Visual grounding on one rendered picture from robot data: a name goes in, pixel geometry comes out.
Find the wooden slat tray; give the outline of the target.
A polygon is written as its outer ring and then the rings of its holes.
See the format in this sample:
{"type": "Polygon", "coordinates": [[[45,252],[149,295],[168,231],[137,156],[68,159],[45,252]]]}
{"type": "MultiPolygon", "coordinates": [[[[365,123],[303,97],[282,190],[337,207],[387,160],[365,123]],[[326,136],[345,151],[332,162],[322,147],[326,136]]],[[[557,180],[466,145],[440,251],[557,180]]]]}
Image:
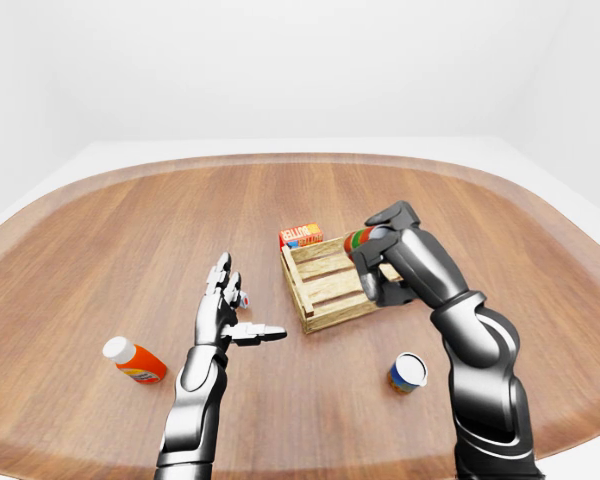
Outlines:
{"type": "Polygon", "coordinates": [[[282,270],[306,334],[378,309],[363,292],[343,243],[344,239],[339,237],[281,249],[282,270]]]}

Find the orange red butter box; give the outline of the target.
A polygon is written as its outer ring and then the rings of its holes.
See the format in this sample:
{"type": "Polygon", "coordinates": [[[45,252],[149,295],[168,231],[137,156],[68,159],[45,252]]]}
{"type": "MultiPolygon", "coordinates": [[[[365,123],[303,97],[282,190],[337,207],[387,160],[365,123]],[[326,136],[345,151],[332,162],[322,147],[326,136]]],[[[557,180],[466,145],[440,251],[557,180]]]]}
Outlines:
{"type": "Polygon", "coordinates": [[[295,249],[320,243],[324,235],[316,223],[304,224],[279,231],[280,247],[287,246],[289,249],[295,249]]]}

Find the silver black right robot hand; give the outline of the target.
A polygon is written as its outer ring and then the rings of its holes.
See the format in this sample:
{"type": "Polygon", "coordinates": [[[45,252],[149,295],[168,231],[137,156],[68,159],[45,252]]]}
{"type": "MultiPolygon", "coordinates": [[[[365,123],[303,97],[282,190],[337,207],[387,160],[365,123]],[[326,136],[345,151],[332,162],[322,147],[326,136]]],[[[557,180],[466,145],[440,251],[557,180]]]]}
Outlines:
{"type": "Polygon", "coordinates": [[[458,266],[431,233],[419,228],[420,219],[408,202],[396,202],[365,225],[388,228],[385,236],[352,252],[362,289],[376,306],[419,298],[436,309],[468,291],[458,266]]]}

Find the orange bottle with white cap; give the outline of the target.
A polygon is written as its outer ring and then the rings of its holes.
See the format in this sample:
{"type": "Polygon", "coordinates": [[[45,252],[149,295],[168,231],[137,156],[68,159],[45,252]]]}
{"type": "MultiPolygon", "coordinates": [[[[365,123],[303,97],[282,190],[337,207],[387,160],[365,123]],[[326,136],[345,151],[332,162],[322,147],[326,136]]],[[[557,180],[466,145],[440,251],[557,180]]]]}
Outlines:
{"type": "Polygon", "coordinates": [[[154,354],[123,336],[108,340],[102,354],[118,370],[141,384],[160,382],[167,372],[166,365],[154,354]]]}

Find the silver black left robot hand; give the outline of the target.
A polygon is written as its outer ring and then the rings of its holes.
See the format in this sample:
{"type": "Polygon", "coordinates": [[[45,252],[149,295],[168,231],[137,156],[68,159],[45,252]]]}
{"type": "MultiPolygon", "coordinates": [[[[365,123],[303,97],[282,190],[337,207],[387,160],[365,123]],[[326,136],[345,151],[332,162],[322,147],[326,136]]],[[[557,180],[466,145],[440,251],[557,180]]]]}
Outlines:
{"type": "Polygon", "coordinates": [[[238,321],[238,298],[244,291],[241,275],[231,273],[231,264],[230,253],[223,252],[211,267],[196,314],[194,344],[226,351],[230,343],[243,347],[284,339],[287,331],[283,327],[238,321]]]}

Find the red green tomato sauce can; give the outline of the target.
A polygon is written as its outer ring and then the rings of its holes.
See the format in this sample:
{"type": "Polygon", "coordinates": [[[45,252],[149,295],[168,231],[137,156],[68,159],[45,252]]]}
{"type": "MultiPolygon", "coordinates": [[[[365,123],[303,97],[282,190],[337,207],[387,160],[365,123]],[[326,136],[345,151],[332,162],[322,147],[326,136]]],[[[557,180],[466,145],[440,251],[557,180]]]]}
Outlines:
{"type": "Polygon", "coordinates": [[[376,225],[365,229],[351,232],[343,242],[343,248],[347,257],[353,261],[352,252],[360,245],[366,243],[370,239],[380,239],[386,235],[388,228],[384,225],[376,225]]]}

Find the blue can with white lid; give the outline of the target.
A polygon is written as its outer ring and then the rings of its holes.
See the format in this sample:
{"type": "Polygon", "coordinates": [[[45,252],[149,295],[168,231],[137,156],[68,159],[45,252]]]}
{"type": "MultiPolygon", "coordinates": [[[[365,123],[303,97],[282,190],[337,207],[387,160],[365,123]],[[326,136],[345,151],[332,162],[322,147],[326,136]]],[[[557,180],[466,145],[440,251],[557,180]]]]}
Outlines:
{"type": "Polygon", "coordinates": [[[428,382],[425,362],[416,354],[403,352],[392,364],[387,379],[389,385],[400,394],[410,394],[428,382]]]}

